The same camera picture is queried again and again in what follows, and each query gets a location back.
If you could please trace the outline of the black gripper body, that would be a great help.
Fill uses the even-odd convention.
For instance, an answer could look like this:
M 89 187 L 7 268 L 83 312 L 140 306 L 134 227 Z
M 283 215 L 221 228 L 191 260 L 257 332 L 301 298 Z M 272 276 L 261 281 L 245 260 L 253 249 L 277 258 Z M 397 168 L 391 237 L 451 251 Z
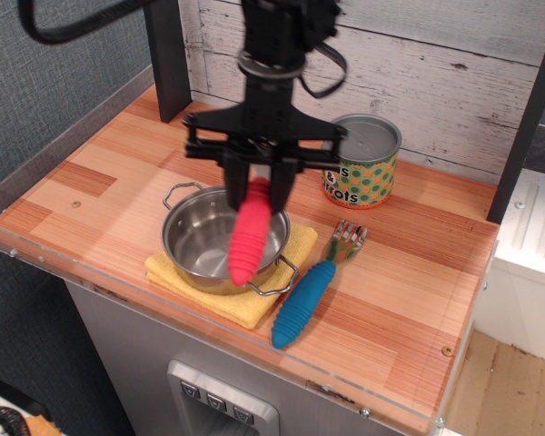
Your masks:
M 303 69 L 242 67 L 244 100 L 226 109 L 188 114 L 185 155 L 224 165 L 227 154 L 248 164 L 333 170 L 345 130 L 292 105 L 293 81 Z

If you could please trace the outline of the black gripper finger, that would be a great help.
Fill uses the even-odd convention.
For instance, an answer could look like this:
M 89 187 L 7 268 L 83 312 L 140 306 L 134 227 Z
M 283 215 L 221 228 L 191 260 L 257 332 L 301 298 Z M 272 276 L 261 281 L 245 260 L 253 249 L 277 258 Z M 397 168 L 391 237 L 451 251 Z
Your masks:
M 272 166 L 269 187 L 272 214 L 277 214 L 284 209 L 292 190 L 296 170 L 295 163 L 275 163 Z
M 226 156 L 223 161 L 224 182 L 228 204 L 238 211 L 243 204 L 249 182 L 250 164 L 237 156 Z

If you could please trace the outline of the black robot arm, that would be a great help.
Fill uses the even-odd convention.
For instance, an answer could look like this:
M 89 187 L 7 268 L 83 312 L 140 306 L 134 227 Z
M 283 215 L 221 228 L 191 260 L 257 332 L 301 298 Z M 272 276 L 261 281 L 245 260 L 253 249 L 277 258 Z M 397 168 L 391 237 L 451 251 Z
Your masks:
M 269 205 L 282 211 L 296 174 L 334 170 L 345 128 L 313 118 L 292 104 L 294 81 L 303 79 L 313 50 L 347 67 L 325 41 L 335 36 L 341 8 L 334 1 L 244 1 L 244 43 L 238 65 L 244 100 L 236 106 L 185 116 L 186 155 L 223 168 L 228 204 L 239 210 L 253 165 L 270 168 Z

